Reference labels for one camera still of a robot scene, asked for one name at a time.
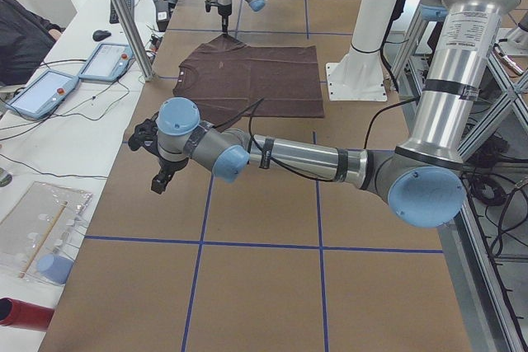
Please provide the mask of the brown t-shirt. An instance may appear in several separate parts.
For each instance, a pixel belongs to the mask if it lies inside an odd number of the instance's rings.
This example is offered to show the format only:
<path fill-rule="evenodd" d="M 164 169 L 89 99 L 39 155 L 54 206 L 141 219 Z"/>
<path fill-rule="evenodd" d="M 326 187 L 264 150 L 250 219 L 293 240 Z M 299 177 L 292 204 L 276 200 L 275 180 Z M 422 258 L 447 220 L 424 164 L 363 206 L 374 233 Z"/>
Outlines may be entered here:
<path fill-rule="evenodd" d="M 252 47 L 219 35 L 180 63 L 174 96 L 219 123 L 263 99 L 260 117 L 323 118 L 316 48 Z"/>

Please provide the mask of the clear plastic bag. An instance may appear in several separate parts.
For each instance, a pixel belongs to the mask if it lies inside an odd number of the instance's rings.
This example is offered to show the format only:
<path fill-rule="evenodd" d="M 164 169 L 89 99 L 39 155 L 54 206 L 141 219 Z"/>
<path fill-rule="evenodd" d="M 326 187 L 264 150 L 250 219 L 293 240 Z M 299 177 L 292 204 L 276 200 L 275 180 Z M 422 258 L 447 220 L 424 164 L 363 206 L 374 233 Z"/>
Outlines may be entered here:
<path fill-rule="evenodd" d="M 89 222 L 83 217 L 92 193 L 34 182 L 1 221 L 1 271 L 19 279 L 56 284 L 37 270 L 55 254 L 75 261 Z"/>

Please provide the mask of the aluminium frame post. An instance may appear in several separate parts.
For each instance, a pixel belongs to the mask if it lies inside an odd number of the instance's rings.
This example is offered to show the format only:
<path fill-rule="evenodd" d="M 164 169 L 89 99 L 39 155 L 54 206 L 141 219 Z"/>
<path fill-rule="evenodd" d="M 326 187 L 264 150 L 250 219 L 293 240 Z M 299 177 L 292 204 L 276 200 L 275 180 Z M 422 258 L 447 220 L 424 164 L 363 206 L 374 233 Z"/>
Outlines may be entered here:
<path fill-rule="evenodd" d="M 152 64 L 150 63 L 146 49 L 144 48 L 143 41 L 141 40 L 139 31 L 135 25 L 134 18 L 132 17 L 129 8 L 126 5 L 126 1 L 111 0 L 111 2 L 116 9 L 120 24 L 124 30 L 129 45 L 134 52 L 136 63 L 140 67 L 140 70 L 144 76 L 144 80 L 149 82 L 153 78 Z"/>

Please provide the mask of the aluminium frame rack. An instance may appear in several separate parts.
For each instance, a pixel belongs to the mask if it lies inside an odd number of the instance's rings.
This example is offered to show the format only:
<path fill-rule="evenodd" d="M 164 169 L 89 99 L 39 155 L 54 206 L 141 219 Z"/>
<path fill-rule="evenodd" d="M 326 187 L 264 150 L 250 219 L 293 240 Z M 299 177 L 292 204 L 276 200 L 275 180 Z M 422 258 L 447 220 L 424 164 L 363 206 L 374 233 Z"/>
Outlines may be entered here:
<path fill-rule="evenodd" d="M 527 34 L 502 28 L 464 128 L 468 200 L 439 237 L 471 347 L 527 348 Z"/>

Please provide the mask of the blue plastic cup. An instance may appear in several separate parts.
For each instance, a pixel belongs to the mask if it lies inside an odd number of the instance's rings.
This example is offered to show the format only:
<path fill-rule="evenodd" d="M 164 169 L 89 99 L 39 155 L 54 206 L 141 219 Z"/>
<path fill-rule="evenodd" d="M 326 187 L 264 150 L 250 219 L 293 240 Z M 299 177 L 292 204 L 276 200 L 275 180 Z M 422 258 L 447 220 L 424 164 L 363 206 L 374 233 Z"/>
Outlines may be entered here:
<path fill-rule="evenodd" d="M 37 270 L 56 284 L 65 284 L 72 268 L 72 260 L 55 254 L 44 255 L 37 261 Z"/>

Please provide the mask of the black computer mouse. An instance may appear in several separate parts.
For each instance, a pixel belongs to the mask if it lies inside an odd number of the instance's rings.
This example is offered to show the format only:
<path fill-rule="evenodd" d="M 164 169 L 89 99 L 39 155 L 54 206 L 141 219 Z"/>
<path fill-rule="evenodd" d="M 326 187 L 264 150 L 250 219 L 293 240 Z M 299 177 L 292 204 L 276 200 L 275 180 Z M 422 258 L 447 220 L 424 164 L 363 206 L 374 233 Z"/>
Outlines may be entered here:
<path fill-rule="evenodd" d="M 111 32 L 107 30 L 95 30 L 92 33 L 92 39 L 96 42 L 103 41 L 106 38 L 109 38 L 110 36 L 111 36 Z"/>

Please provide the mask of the person in black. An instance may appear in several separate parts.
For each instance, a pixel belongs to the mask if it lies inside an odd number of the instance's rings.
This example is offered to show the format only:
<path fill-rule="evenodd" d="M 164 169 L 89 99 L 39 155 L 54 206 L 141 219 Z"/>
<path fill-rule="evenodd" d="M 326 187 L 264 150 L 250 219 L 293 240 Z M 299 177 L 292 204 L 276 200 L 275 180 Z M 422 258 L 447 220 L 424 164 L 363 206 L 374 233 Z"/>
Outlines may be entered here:
<path fill-rule="evenodd" d="M 1 84 L 25 84 L 63 31 L 17 0 L 1 0 Z"/>

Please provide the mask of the near teach pendant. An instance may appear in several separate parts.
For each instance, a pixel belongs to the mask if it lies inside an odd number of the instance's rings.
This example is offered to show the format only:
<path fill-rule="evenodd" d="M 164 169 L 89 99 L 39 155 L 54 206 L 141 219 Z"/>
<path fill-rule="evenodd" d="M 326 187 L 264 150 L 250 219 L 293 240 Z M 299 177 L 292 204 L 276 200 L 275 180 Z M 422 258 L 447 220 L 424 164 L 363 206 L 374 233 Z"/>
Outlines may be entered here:
<path fill-rule="evenodd" d="M 7 108 L 28 118 L 41 119 L 52 113 L 78 84 L 78 76 L 47 70 L 14 96 Z"/>

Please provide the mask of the white pedestal column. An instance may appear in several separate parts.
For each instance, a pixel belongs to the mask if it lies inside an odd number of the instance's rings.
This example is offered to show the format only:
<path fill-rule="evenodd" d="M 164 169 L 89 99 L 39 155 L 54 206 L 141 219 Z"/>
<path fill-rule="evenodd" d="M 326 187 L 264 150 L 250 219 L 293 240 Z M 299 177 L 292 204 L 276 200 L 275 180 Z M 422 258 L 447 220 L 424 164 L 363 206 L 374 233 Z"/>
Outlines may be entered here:
<path fill-rule="evenodd" d="M 387 101 L 380 53 L 397 0 L 361 0 L 350 49 L 327 63 L 331 101 Z"/>

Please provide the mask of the teach pendant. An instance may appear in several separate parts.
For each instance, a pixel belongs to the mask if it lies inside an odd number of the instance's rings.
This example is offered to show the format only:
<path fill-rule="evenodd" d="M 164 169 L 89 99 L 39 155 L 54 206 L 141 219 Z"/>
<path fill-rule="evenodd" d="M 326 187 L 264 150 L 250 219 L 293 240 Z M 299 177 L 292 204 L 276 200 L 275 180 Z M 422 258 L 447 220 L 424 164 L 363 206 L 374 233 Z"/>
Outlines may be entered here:
<path fill-rule="evenodd" d="M 134 57 L 129 45 L 100 42 L 82 66 L 82 81 L 115 82 L 126 73 Z"/>
<path fill-rule="evenodd" d="M 52 113 L 78 84 L 78 76 L 47 70 L 14 96 L 7 108 L 28 118 L 41 119 Z"/>

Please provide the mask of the far teach pendant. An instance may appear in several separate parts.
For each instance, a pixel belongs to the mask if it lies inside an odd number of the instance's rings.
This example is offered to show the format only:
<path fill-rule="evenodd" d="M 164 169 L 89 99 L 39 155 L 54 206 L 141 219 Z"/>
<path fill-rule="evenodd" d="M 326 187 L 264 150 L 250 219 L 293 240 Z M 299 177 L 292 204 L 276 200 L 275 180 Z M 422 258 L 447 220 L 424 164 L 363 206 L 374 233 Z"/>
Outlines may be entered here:
<path fill-rule="evenodd" d="M 129 45 L 100 42 L 82 66 L 82 81 L 115 82 L 126 73 L 134 57 Z"/>

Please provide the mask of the red cylinder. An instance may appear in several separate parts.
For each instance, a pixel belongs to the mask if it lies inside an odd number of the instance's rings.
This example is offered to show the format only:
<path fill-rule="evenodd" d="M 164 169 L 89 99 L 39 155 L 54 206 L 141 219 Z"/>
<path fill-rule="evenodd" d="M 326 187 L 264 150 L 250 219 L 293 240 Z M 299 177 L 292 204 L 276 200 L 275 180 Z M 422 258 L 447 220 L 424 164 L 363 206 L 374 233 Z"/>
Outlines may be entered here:
<path fill-rule="evenodd" d="M 54 309 L 14 298 L 1 299 L 1 326 L 47 331 Z"/>

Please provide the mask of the black power adapter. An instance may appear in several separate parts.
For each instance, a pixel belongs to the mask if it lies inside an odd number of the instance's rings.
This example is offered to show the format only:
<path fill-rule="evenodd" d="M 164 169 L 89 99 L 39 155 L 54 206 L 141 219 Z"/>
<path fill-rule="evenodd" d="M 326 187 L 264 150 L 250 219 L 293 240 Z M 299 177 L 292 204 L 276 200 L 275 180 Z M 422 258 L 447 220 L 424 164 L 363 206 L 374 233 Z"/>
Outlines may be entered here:
<path fill-rule="evenodd" d="M 171 18 L 169 2 L 165 0 L 155 0 L 153 3 L 156 12 L 155 17 L 157 29 L 160 32 L 165 32 Z"/>

